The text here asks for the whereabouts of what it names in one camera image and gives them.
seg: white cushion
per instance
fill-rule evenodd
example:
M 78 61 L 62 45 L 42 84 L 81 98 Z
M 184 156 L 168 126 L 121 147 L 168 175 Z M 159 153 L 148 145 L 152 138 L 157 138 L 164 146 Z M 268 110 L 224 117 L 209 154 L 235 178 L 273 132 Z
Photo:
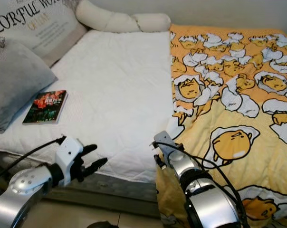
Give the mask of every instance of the white cushion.
M 135 14 L 111 12 L 82 0 L 76 9 L 77 19 L 99 31 L 105 32 L 160 32 L 167 31 L 171 20 L 165 14 Z

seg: book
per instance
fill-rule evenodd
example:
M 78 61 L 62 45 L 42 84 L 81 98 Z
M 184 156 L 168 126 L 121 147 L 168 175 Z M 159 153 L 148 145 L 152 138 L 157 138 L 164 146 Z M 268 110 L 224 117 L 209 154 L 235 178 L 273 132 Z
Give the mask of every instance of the book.
M 66 99 L 66 90 L 39 93 L 23 124 L 58 123 Z

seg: cartoon print blanket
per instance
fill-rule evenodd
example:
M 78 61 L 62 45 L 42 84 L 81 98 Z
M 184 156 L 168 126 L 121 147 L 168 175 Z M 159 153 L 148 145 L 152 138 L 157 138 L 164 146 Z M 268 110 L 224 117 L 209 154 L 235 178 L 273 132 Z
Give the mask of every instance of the cartoon print blanket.
M 177 25 L 170 35 L 175 112 L 167 132 L 187 152 L 220 166 L 251 227 L 287 226 L 287 36 Z M 188 227 L 173 171 L 158 169 L 156 187 L 163 222 Z

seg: white quilted mattress pad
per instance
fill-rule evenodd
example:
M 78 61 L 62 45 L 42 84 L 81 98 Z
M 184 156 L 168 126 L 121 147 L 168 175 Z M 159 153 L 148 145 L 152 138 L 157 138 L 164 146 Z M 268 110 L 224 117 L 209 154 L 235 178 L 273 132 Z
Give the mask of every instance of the white quilted mattress pad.
M 89 165 L 107 157 L 98 173 L 154 182 L 155 152 L 149 144 L 173 113 L 170 65 L 169 32 L 89 31 L 52 67 L 58 81 L 46 91 L 68 92 L 58 124 L 22 125 L 28 103 L 0 134 L 0 151 L 25 154 L 63 134 L 83 145 L 97 144 L 84 160 Z M 57 148 L 30 158 L 52 163 Z

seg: floor tile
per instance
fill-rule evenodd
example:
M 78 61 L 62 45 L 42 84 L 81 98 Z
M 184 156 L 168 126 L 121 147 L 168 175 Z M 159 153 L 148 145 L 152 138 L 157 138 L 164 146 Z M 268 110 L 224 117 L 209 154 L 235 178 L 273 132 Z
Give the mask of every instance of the floor tile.
M 119 212 L 53 201 L 32 208 L 22 228 L 87 228 L 97 221 L 117 224 Z
M 119 228 L 163 228 L 160 219 L 137 216 L 131 214 L 120 214 Z

